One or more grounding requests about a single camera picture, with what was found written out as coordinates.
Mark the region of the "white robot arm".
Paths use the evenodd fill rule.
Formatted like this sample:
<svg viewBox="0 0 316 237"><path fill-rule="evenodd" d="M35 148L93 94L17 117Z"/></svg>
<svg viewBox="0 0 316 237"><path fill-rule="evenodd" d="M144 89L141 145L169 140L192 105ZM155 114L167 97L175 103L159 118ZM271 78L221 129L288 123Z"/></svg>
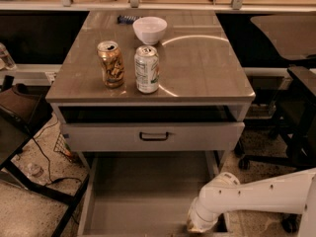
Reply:
<svg viewBox="0 0 316 237"><path fill-rule="evenodd" d="M316 237L316 169L248 184L241 184L231 173L220 173L193 200L187 229L204 233L220 214L236 210L301 214L298 237Z"/></svg>

